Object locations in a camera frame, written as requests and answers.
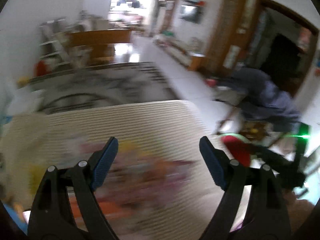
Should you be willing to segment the white magazine rack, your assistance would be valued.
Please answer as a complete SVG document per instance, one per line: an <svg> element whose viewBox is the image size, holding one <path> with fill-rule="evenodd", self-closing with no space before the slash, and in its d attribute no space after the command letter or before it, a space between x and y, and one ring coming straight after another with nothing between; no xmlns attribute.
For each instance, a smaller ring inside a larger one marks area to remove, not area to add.
<svg viewBox="0 0 320 240"><path fill-rule="evenodd" d="M70 57L65 48L68 43L67 29L65 18L56 18L40 25L42 37L39 44L42 50L40 60L48 65L51 71L71 68Z"/></svg>

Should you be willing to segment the low tv cabinet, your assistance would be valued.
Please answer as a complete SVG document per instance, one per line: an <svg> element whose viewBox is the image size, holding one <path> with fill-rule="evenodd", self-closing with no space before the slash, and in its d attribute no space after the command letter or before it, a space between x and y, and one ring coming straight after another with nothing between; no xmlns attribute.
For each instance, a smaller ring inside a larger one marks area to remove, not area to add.
<svg viewBox="0 0 320 240"><path fill-rule="evenodd" d="M192 37L189 42L183 42L173 36L158 34L153 37L153 42L188 71L198 71L205 62L202 42L196 37Z"/></svg>

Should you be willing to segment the red bin with green rim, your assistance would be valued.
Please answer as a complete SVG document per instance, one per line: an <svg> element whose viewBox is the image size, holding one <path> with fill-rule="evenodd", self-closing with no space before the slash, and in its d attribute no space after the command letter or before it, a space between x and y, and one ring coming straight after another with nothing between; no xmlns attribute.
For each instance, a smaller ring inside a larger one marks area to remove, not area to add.
<svg viewBox="0 0 320 240"><path fill-rule="evenodd" d="M244 167L250 167L253 145L247 138L236 133L225 133L220 135L220 140L235 160Z"/></svg>

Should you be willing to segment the red bag on floor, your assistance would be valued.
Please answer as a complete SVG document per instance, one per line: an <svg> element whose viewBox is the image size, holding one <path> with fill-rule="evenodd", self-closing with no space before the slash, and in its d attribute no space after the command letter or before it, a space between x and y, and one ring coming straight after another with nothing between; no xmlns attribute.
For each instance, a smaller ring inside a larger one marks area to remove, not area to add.
<svg viewBox="0 0 320 240"><path fill-rule="evenodd" d="M40 60L34 66L34 76L35 77L45 76L45 75L48 75L51 73L52 73L51 66L43 60Z"/></svg>

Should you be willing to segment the wall mounted television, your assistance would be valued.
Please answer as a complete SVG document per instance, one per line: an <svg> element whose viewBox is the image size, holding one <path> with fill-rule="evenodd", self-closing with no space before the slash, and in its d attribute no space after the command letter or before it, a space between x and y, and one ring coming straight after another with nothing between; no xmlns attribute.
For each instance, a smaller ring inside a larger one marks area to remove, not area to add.
<svg viewBox="0 0 320 240"><path fill-rule="evenodd" d="M180 19L199 24L203 15L203 7L198 5L181 5Z"/></svg>

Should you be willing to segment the beige striped table cloth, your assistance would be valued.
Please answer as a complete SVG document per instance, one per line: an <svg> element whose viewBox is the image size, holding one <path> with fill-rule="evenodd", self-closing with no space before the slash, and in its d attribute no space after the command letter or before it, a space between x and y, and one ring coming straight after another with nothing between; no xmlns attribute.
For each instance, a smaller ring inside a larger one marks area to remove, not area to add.
<svg viewBox="0 0 320 240"><path fill-rule="evenodd" d="M118 237L199 239L223 195L199 150L204 136L225 150L184 100L21 114L3 128L1 184L29 209L49 166L88 160L114 137L117 156L95 196Z"/></svg>

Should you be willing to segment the grey patterned floor rug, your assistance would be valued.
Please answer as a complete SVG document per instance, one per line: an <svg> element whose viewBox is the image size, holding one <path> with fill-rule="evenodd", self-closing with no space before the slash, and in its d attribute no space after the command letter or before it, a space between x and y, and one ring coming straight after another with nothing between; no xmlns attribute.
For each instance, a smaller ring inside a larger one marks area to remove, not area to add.
<svg viewBox="0 0 320 240"><path fill-rule="evenodd" d="M30 85L34 90L44 91L39 110L45 114L178 99L153 62L70 69L35 77Z"/></svg>

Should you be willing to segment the dark wooden chair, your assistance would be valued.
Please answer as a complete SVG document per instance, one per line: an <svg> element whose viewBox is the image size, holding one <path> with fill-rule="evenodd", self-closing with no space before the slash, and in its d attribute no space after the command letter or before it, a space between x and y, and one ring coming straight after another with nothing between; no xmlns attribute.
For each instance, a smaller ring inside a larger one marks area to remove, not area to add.
<svg viewBox="0 0 320 240"><path fill-rule="evenodd" d="M213 135L233 135L244 142L251 142L271 148L292 132L276 132L270 122L246 120L238 106L231 106L227 115L217 123Z"/></svg>

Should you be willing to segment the purple snack wrapper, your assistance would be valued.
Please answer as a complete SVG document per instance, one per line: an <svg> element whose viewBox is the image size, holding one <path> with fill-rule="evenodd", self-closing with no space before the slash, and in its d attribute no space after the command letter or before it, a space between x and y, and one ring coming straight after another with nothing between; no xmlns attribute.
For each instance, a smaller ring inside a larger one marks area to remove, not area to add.
<svg viewBox="0 0 320 240"><path fill-rule="evenodd" d="M172 203L194 166L192 160L168 160L125 141L94 194L106 218L133 217Z"/></svg>

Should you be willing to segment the small red flower pot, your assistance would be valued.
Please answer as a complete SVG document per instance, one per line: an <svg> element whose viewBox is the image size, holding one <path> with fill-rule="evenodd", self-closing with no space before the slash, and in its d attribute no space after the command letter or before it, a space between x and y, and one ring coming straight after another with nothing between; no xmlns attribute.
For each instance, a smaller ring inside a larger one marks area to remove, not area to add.
<svg viewBox="0 0 320 240"><path fill-rule="evenodd" d="M209 87L215 87L216 84L217 84L217 81L215 79L206 79L206 84L209 86Z"/></svg>

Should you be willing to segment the wooden bench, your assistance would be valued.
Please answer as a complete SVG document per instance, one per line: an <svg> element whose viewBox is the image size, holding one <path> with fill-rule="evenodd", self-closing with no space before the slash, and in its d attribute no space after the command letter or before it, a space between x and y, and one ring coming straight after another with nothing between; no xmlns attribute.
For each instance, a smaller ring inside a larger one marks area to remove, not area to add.
<svg viewBox="0 0 320 240"><path fill-rule="evenodd" d="M89 50L90 66L113 62L116 56L116 45L130 43L130 29L94 30L68 34L69 48Z"/></svg>

